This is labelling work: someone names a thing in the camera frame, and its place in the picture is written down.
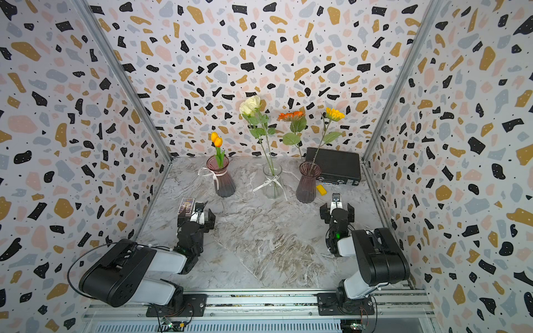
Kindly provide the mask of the orange tulip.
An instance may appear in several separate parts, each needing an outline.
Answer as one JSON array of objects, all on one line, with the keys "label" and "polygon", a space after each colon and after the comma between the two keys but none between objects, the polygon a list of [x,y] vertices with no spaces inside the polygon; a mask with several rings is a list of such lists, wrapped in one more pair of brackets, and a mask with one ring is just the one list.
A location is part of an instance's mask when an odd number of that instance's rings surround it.
[{"label": "orange tulip", "polygon": [[213,132],[213,133],[211,134],[210,138],[211,138],[212,143],[213,143],[213,141],[214,141],[217,137],[219,137],[219,136],[218,136],[218,134],[217,134],[216,132]]},{"label": "orange tulip", "polygon": [[222,150],[222,144],[223,144],[222,138],[217,137],[213,141],[213,144],[215,145],[215,148],[216,148],[215,158],[216,158],[218,167],[219,167],[219,169],[223,169],[224,168],[225,151]]}]

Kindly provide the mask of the yellow sunflower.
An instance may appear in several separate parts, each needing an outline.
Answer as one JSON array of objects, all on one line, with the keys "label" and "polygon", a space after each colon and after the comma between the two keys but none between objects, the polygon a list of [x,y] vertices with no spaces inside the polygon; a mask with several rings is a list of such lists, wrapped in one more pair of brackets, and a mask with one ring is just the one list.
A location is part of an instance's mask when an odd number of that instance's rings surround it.
[{"label": "yellow sunflower", "polygon": [[334,108],[326,108],[326,112],[323,115],[323,133],[321,136],[321,140],[319,142],[318,147],[316,148],[315,155],[312,160],[311,168],[310,170],[313,172],[318,171],[318,166],[316,164],[317,156],[319,155],[319,150],[326,144],[330,144],[331,142],[334,142],[339,136],[341,136],[341,133],[339,131],[334,131],[333,129],[330,129],[330,127],[334,123],[338,123],[341,120],[343,120],[346,117],[346,114],[334,109]]}]

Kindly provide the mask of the orange gerbera flower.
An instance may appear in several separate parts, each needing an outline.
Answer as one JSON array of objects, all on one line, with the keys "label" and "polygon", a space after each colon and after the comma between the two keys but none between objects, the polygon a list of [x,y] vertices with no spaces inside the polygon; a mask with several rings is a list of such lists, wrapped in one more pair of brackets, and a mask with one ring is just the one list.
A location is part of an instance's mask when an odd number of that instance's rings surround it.
[{"label": "orange gerbera flower", "polygon": [[304,159],[301,150],[301,135],[307,127],[307,119],[304,111],[294,111],[287,113],[280,113],[277,120],[279,122],[288,122],[290,124],[290,131],[283,135],[282,143],[288,147],[296,147],[300,158]]}]

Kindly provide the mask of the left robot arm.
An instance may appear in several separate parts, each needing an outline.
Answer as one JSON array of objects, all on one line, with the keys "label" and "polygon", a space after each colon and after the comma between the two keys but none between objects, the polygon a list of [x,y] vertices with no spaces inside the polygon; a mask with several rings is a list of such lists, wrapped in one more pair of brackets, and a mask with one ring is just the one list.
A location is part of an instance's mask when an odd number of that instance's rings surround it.
[{"label": "left robot arm", "polygon": [[112,307],[128,302],[181,308],[183,288],[166,280],[148,278],[147,273],[188,274],[203,253],[204,234],[215,228],[212,210],[178,215],[177,244],[171,250],[141,245],[129,239],[114,244],[81,277],[78,292]]}]

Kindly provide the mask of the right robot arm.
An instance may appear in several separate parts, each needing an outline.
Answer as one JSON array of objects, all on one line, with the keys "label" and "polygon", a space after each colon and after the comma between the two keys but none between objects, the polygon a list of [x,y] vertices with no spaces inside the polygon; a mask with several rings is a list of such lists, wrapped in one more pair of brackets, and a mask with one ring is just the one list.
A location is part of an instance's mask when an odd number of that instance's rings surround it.
[{"label": "right robot arm", "polygon": [[320,218],[328,224],[326,247],[336,258],[356,259],[357,271],[342,280],[334,293],[317,295],[322,316],[374,313],[371,294],[410,277],[409,263],[388,228],[354,229],[355,209],[339,199],[320,207]]}]

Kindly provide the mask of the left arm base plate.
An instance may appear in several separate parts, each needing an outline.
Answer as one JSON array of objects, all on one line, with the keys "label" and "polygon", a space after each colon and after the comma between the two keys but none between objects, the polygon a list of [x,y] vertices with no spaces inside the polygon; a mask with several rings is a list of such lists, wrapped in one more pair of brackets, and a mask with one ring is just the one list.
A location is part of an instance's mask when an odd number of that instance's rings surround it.
[{"label": "left arm base plate", "polygon": [[207,305],[207,294],[180,294],[173,298],[168,305],[148,306],[146,317],[159,318],[203,317]]}]

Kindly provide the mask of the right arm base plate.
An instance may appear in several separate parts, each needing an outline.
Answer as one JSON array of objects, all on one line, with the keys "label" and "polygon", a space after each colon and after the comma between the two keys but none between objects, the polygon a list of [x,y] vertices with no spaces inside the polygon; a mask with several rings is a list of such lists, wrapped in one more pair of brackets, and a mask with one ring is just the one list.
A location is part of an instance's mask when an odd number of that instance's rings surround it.
[{"label": "right arm base plate", "polygon": [[316,300],[320,316],[370,316],[376,312],[371,297],[350,299],[339,293],[319,293]]}]

